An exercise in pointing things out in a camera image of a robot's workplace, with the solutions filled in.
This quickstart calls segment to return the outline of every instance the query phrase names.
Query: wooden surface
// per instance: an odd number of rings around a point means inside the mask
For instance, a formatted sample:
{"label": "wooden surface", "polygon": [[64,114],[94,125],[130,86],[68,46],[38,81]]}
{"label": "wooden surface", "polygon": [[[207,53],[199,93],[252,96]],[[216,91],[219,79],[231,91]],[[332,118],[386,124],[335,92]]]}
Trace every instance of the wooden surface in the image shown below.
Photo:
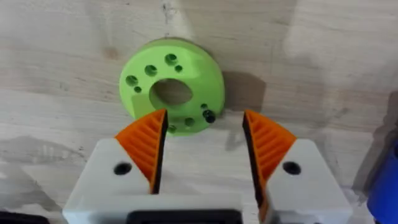
{"label": "wooden surface", "polygon": [[249,108],[314,140],[352,223],[371,223],[361,190],[398,119],[395,0],[1,0],[1,208],[63,223],[96,141],[131,122],[118,96],[124,63],[163,37],[207,49],[227,99],[210,129],[167,139],[162,192],[237,192],[256,223]]}

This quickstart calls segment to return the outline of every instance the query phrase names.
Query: black screw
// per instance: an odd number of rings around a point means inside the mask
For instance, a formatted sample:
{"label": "black screw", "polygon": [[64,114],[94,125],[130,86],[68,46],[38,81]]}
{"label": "black screw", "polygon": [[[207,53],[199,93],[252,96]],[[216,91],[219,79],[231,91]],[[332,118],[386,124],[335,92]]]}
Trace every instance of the black screw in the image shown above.
{"label": "black screw", "polygon": [[205,118],[207,123],[214,123],[216,121],[216,115],[211,110],[205,110],[203,112],[203,117]]}

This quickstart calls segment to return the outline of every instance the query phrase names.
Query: blue object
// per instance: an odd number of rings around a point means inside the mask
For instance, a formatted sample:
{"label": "blue object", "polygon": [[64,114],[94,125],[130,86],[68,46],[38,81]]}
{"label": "blue object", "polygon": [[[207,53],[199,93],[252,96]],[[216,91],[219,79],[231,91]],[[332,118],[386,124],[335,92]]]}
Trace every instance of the blue object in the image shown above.
{"label": "blue object", "polygon": [[398,141],[390,149],[370,191],[368,209],[381,224],[398,223]]}

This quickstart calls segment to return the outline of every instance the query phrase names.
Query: green 3d printed disc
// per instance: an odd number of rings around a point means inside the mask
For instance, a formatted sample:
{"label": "green 3d printed disc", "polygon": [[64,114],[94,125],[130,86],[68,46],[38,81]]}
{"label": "green 3d printed disc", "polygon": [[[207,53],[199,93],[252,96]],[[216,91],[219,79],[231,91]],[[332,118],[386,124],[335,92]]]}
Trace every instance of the green 3d printed disc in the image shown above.
{"label": "green 3d printed disc", "polygon": [[[161,100],[153,87],[170,79],[188,86],[190,100],[178,105]],[[174,135],[207,128],[224,105],[224,81],[217,63],[203,49],[177,39],[155,40],[139,49],[122,71],[119,91],[135,119],[166,108],[169,132]]]}

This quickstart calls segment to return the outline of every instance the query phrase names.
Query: orange serrated pad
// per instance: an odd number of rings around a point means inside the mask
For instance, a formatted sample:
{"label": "orange serrated pad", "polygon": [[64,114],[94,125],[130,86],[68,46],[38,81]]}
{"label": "orange serrated pad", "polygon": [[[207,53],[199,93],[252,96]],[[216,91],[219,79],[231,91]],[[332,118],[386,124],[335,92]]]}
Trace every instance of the orange serrated pad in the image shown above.
{"label": "orange serrated pad", "polygon": [[157,110],[131,123],[115,138],[150,183],[150,192],[159,193],[167,111]]}
{"label": "orange serrated pad", "polygon": [[248,144],[257,205],[260,208],[259,216],[263,220],[267,210],[267,202],[264,200],[266,182],[296,137],[279,124],[251,110],[244,112],[243,130]]}

